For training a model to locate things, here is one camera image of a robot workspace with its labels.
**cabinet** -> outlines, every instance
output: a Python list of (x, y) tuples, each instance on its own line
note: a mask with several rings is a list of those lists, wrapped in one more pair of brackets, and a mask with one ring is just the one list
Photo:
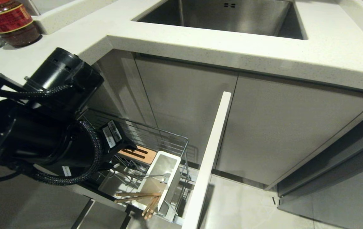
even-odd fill
[(272, 184), (363, 112), (363, 93), (240, 74), (216, 168)]
[(238, 74), (155, 58), (136, 64), (158, 128), (188, 137), (188, 160), (201, 164), (223, 91), (234, 93)]

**white quartz countertop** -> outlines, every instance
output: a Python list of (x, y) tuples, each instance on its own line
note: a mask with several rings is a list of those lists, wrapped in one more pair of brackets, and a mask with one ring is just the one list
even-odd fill
[(164, 1), (118, 0), (33, 45), (5, 45), (0, 73), (24, 84), (56, 47), (89, 64), (121, 49), (363, 90), (363, 32), (334, 0), (295, 0), (306, 40), (135, 21)]

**red label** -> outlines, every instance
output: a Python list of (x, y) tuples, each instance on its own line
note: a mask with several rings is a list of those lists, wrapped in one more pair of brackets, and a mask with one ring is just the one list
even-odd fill
[(0, 13), (0, 33), (13, 32), (33, 22), (23, 4)]

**sticker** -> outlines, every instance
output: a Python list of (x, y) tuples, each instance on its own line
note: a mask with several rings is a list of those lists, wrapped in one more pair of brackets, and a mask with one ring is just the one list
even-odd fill
[(71, 177), (71, 171), (70, 171), (70, 168), (68, 168), (68, 166), (62, 166), (63, 168), (63, 172), (64, 172), (64, 175), (66, 177)]
[(33, 23), (23, 4), (0, 13), (0, 34), (22, 29)]
[(115, 140), (113, 139), (113, 136), (109, 130), (109, 128), (106, 126), (103, 128), (103, 132), (104, 132), (104, 135), (106, 137), (106, 141), (108, 142), (108, 145), (110, 148), (113, 148), (116, 143), (115, 143)]
[(118, 128), (116, 127), (115, 125), (115, 122), (113, 122), (112, 120), (109, 121), (108, 123), (108, 127), (109, 129), (111, 130), (112, 134), (113, 134), (113, 137), (115, 138), (115, 142), (119, 142), (122, 140), (122, 136), (121, 134), (119, 133), (119, 130)]

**stainless steel sink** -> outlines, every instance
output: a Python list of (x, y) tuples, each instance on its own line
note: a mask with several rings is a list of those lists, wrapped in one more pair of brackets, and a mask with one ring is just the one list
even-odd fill
[(138, 22), (304, 39), (293, 4), (282, 0), (168, 0)]

